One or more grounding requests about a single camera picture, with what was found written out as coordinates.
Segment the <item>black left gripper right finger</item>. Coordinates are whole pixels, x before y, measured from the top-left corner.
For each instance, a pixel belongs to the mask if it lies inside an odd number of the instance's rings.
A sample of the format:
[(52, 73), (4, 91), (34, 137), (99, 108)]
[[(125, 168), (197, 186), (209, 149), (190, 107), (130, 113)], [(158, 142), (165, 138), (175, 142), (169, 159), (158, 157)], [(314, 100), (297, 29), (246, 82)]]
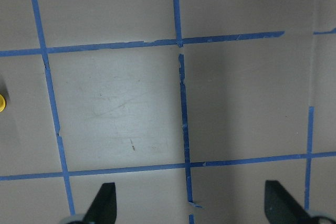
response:
[(277, 180), (265, 181), (264, 212), (269, 223), (319, 223), (319, 219), (310, 217)]

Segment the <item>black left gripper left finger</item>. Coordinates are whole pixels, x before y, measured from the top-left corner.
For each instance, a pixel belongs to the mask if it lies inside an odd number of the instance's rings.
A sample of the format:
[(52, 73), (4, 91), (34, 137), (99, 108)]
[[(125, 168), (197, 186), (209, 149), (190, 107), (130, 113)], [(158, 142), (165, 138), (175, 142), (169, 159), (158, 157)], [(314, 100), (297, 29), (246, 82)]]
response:
[(115, 183), (103, 183), (86, 212), (83, 223), (114, 224), (117, 219)]

